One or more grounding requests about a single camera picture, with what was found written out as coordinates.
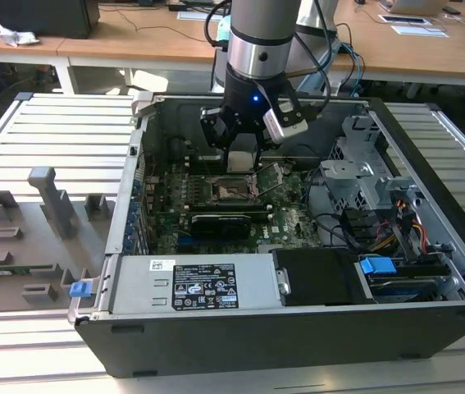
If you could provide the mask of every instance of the black plastic cover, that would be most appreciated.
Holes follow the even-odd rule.
[[[366,304],[354,263],[358,257],[347,249],[276,249],[278,269],[285,268],[290,294],[285,306]]]

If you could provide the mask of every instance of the wooden desk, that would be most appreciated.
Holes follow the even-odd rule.
[[[67,93],[74,93],[75,78],[71,73],[67,57],[59,57],[57,49],[65,39],[62,37],[38,37],[40,44],[12,47],[0,40],[0,62],[49,64],[56,68],[61,87]]]
[[[453,7],[465,18],[465,4]],[[66,93],[76,91],[72,66],[210,71],[214,50],[204,42],[202,21],[179,21],[177,13],[166,8],[100,8],[101,19],[90,39],[43,37],[40,45],[19,48],[0,42],[0,62],[51,64]],[[362,7],[353,0],[340,0],[335,15],[337,23],[351,26],[354,47],[367,64],[364,79],[465,85],[464,24],[440,16],[441,23],[435,21],[435,26],[447,30],[449,38],[415,37],[397,34],[391,24],[377,23],[381,13],[385,12],[376,0],[367,0]],[[216,28],[217,23],[211,23],[212,34]],[[340,37],[348,41],[343,26]],[[351,65],[348,55],[336,57],[331,79],[344,79]]]
[[[180,21],[167,8],[125,11],[100,7],[101,19],[89,39],[66,39],[60,56],[98,57],[155,62],[212,63],[214,49],[203,35],[202,21]],[[186,34],[167,29],[166,26]],[[215,34],[217,23],[211,23]]]
[[[453,3],[465,20],[465,4]],[[384,14],[377,1],[356,7],[352,0],[340,0],[336,23],[346,22],[353,32],[353,46],[367,64],[366,79],[465,85],[465,25],[440,15],[432,27],[446,30],[448,38],[397,34],[391,24],[376,21]],[[340,37],[349,35],[340,26]],[[339,55],[332,67],[342,74],[351,67],[349,55]]]

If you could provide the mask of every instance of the metal bracket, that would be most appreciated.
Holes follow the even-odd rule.
[[[153,92],[138,92],[132,100],[132,115],[134,117],[149,116],[156,111],[155,104],[161,101],[163,99],[154,100]]]
[[[405,191],[417,188],[416,183],[410,176],[390,178],[381,178],[376,183],[376,193],[378,194],[378,204],[391,204],[390,192],[392,190]]]
[[[349,160],[326,160],[321,162],[323,176],[332,179],[358,179],[372,176],[372,169],[367,163],[350,162]]]

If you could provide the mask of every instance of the blue latch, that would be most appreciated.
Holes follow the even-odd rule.
[[[90,298],[92,296],[92,282],[75,282],[70,288],[70,297]]]
[[[360,261],[363,273],[396,273],[393,260],[389,257],[366,257]]]

